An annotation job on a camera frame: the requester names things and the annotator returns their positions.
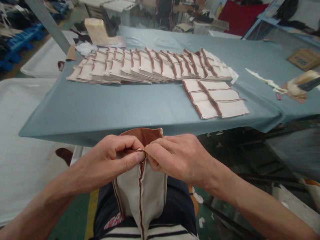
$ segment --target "stacked fabric pieces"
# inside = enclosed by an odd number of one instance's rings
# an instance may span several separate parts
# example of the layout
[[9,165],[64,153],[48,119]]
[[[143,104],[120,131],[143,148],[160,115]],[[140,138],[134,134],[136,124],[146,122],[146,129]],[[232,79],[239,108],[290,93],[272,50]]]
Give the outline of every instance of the stacked fabric pieces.
[[233,82],[237,73],[212,53],[202,49],[177,54],[170,51],[98,49],[73,67],[67,80],[91,84],[121,82],[160,83],[183,79]]
[[223,81],[183,80],[183,88],[202,119],[235,117],[249,111],[239,93]]

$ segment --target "zipper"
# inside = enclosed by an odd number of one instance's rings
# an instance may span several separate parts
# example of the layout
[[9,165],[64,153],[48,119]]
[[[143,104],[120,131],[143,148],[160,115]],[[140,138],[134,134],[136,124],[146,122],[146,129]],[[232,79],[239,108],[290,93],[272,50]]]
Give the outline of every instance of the zipper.
[[142,162],[139,163],[139,167],[140,167],[140,177],[139,177],[139,213],[140,213],[140,227],[141,227],[141,237],[144,240],[144,227],[143,227],[143,216],[142,216],[142,207],[141,207],[141,201],[142,201],[142,176],[143,176],[143,172],[144,172],[144,165],[145,165],[146,160],[143,160]]

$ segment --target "red cloth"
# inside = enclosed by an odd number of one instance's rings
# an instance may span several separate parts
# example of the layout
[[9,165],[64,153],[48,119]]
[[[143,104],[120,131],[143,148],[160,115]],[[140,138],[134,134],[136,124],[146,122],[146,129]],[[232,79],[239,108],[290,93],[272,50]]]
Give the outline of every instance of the red cloth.
[[240,6],[231,0],[228,0],[219,16],[219,20],[229,22],[230,33],[238,36],[244,36],[255,22],[257,16],[262,13],[268,4]]

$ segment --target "blue-gray tablecloth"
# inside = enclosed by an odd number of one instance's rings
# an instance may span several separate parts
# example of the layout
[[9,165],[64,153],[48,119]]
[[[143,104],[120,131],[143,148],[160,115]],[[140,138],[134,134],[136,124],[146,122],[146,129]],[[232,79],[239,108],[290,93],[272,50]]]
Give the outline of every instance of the blue-gray tablecloth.
[[162,127],[165,135],[203,134],[241,126],[267,132],[281,122],[320,113],[320,92],[313,89],[304,104],[283,95],[276,98],[268,85],[245,68],[282,86],[303,73],[286,61],[272,42],[121,27],[128,49],[170,50],[182,53],[201,47],[219,57],[238,74],[233,89],[245,98],[250,114],[202,120],[178,81],[160,84],[91,85],[67,81],[74,61],[66,62],[57,82],[30,116],[19,135],[93,146],[107,134],[136,127]]

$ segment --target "person's left hand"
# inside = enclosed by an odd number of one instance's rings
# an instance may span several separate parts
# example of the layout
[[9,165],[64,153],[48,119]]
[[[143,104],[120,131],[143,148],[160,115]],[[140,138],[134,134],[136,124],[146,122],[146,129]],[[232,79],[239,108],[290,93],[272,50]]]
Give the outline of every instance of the person's left hand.
[[139,148],[143,149],[144,146],[134,136],[108,135],[50,184],[53,184],[59,195],[89,193],[144,160],[144,152],[133,152],[116,159],[117,152]]

